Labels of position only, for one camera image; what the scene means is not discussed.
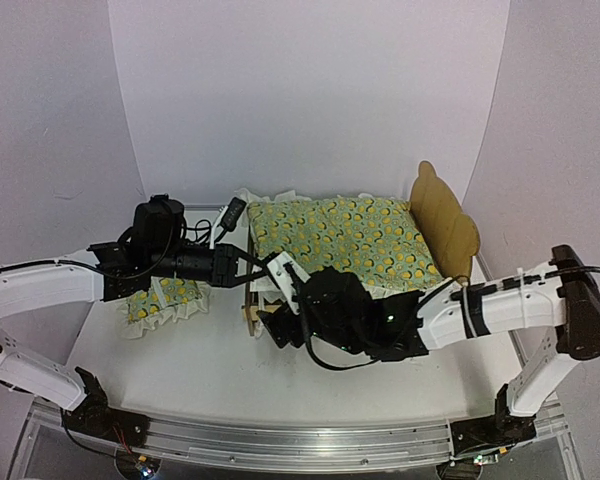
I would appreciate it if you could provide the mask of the lemon print bed cushion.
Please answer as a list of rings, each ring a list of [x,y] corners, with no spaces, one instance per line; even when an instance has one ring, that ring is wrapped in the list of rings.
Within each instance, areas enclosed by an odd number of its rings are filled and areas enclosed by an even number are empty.
[[[254,253],[285,252],[306,272],[332,267],[355,274],[374,298],[426,290],[444,280],[411,204],[360,194],[311,199],[295,191],[275,197],[242,188]]]

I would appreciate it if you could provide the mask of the wooden pet bed frame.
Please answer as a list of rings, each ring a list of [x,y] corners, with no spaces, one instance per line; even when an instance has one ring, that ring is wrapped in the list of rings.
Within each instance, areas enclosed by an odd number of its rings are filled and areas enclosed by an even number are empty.
[[[416,226],[423,233],[444,279],[469,278],[473,259],[480,249],[479,231],[473,219],[463,211],[450,187],[437,175],[433,165],[427,161],[421,162],[407,198],[394,198],[411,204]],[[249,233],[245,213],[241,222]],[[257,256],[250,233],[249,251]]]

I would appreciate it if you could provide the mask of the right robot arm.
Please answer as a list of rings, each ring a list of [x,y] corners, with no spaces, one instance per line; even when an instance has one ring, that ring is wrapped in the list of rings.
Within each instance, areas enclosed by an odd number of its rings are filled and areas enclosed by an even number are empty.
[[[499,393],[483,433],[504,443],[533,417],[580,363],[600,357],[600,267],[581,263],[568,245],[549,262],[477,285],[455,275],[428,290],[375,299],[358,277],[326,267],[307,273],[288,254],[271,259],[268,275],[285,303],[258,316],[279,348],[305,348],[317,356],[318,338],[370,363],[400,362],[465,340],[543,327],[545,339],[522,371]]]

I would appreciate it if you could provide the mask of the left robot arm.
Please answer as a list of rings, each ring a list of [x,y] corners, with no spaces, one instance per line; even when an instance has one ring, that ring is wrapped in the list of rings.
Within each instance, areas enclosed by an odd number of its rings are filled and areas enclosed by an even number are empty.
[[[233,198],[210,227],[200,228],[198,241],[188,239],[192,227],[184,205],[168,195],[139,204],[133,223],[118,240],[52,259],[0,266],[0,321],[7,317],[71,303],[122,299],[150,287],[158,277],[201,281],[233,288],[266,276],[266,270],[241,275],[241,261],[254,262],[246,251],[224,242],[246,208]],[[97,380],[80,368],[69,370],[27,350],[0,332],[0,382],[48,400],[94,437],[114,428],[114,415],[95,395]]]

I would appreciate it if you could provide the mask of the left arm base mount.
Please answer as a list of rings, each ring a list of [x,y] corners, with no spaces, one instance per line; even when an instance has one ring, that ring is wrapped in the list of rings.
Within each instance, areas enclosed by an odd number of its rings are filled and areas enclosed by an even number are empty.
[[[71,432],[93,438],[117,441],[123,447],[142,447],[148,436],[149,417],[109,405],[108,396],[99,380],[87,370],[76,367],[85,398],[76,408],[63,411],[63,425]]]

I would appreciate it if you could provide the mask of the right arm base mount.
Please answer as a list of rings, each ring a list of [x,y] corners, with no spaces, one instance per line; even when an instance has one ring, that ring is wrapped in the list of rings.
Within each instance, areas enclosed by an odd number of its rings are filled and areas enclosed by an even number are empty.
[[[507,393],[508,385],[504,384],[497,393],[493,414],[450,423],[451,459],[489,455],[536,437],[536,416],[513,416],[507,405]]]

